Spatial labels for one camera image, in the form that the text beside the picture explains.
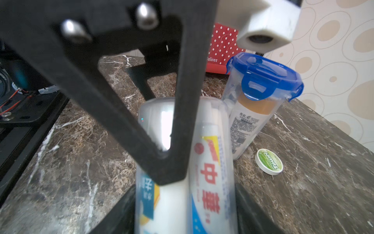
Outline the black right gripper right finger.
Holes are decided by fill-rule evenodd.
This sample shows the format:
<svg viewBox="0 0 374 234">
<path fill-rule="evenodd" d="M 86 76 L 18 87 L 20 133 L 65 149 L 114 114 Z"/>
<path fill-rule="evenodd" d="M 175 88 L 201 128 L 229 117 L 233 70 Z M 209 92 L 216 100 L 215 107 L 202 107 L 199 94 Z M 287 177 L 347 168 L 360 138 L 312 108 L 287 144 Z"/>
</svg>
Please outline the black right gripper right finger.
<svg viewBox="0 0 374 234">
<path fill-rule="evenodd" d="M 239 234 L 284 234 L 239 183 L 235 183 L 235 195 Z"/>
</svg>

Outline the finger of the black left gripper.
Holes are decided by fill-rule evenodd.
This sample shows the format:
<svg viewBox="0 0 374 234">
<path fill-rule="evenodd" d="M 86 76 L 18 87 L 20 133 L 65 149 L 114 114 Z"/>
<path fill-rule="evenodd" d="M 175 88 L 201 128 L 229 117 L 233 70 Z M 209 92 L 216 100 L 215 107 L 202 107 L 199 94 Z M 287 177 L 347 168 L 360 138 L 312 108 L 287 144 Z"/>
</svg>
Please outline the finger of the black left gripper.
<svg viewBox="0 0 374 234">
<path fill-rule="evenodd" d="M 157 184 L 186 178 L 217 1 L 1 1 L 1 39 L 96 119 Z M 124 101 L 139 89 L 128 69 L 178 55 L 171 145 L 163 150 Z"/>
<path fill-rule="evenodd" d="M 155 98 L 155 94 L 148 85 L 148 80 L 153 77 L 164 76 L 169 73 L 177 73 L 179 65 L 178 55 L 147 58 L 144 64 L 130 67 L 128 74 L 134 85 L 139 89 L 143 98 L 147 101 Z"/>
</svg>

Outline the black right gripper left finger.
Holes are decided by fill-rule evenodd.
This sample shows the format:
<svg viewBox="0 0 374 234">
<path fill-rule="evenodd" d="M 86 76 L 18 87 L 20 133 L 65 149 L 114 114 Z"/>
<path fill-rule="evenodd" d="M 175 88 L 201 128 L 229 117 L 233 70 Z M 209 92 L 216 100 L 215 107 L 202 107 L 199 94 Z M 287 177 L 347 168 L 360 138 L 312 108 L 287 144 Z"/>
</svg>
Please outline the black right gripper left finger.
<svg viewBox="0 0 374 234">
<path fill-rule="evenodd" d="M 90 234 L 134 234 L 135 185 L 131 186 Z"/>
</svg>

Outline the white shampoo tube gold cap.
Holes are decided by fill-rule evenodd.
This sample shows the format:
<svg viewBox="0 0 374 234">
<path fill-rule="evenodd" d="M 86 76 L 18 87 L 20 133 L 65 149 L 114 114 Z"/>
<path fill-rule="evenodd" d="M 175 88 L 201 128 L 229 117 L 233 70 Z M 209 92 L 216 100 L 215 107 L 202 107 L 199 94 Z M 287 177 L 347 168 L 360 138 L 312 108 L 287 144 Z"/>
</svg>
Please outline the white shampoo tube gold cap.
<svg viewBox="0 0 374 234">
<path fill-rule="evenodd" d="M 189 180 L 159 186 L 146 173 L 136 173 L 135 233 L 189 234 Z"/>
</svg>

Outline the round green towel tablet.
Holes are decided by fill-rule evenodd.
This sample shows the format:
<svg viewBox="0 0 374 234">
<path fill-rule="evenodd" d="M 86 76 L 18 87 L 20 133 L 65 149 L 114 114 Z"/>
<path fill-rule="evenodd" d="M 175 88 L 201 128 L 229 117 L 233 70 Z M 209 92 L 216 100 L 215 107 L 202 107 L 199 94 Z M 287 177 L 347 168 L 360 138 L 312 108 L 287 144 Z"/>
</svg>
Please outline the round green towel tablet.
<svg viewBox="0 0 374 234">
<path fill-rule="evenodd" d="M 259 149 L 255 156 L 255 162 L 263 172 L 271 176 L 280 174 L 284 169 L 281 159 L 268 149 Z"/>
</svg>

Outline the red white toothpaste packet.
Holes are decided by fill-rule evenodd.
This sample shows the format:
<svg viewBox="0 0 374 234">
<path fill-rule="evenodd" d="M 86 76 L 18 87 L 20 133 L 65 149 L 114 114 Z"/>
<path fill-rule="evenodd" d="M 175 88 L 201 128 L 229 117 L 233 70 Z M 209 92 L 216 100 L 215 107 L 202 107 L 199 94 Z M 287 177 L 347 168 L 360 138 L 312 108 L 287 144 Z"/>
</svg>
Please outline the red white toothpaste packet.
<svg viewBox="0 0 374 234">
<path fill-rule="evenodd" d="M 197 123 L 190 157 L 192 232 L 233 234 L 227 155 L 217 112 L 202 112 Z"/>
</svg>

